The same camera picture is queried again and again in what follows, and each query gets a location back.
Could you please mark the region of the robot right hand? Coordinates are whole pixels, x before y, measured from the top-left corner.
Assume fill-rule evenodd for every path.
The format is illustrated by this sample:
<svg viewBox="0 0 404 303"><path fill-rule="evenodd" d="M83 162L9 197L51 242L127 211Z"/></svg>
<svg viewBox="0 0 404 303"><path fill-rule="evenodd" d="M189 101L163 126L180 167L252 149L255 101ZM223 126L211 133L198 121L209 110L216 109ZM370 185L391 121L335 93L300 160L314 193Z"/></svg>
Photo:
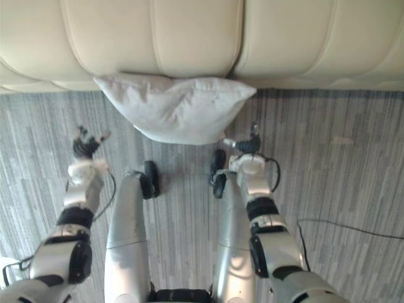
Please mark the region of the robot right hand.
<svg viewBox="0 0 404 303"><path fill-rule="evenodd" d="M251 126L250 138L248 140L236 141L230 138L224 138L223 143L235 148L242 153L255 154L261 148L261 137L258 125L254 122Z"/></svg>

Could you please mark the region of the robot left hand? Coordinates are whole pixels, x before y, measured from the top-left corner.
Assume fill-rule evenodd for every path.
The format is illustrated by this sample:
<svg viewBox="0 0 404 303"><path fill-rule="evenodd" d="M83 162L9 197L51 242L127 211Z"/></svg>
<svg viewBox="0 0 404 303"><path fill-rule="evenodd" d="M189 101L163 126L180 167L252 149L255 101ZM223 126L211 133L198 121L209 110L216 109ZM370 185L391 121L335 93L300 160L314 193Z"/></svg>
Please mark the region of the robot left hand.
<svg viewBox="0 0 404 303"><path fill-rule="evenodd" d="M100 145L111 135L110 131L104 131L100 136L88 136L88 130L84 126L78 126L73 138L73 156L75 159L92 160L93 155Z"/></svg>

